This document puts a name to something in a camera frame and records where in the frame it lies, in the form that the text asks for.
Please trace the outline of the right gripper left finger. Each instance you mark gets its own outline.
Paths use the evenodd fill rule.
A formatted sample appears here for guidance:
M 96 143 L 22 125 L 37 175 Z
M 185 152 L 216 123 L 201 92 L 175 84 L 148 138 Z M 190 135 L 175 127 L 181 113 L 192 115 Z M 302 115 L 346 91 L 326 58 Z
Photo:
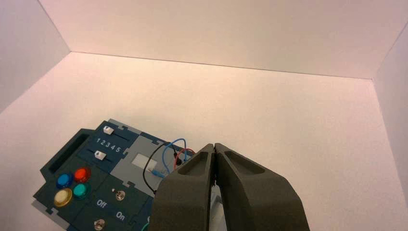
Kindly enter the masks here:
M 215 150 L 207 144 L 161 181 L 154 196 L 151 231 L 207 231 Z

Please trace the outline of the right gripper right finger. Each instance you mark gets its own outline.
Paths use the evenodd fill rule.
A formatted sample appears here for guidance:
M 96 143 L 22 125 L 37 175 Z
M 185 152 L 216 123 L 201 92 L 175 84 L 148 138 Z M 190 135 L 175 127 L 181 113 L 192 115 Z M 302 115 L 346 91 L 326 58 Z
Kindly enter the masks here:
M 299 195 L 288 180 L 268 168 L 215 144 L 216 183 L 229 231 L 308 231 Z

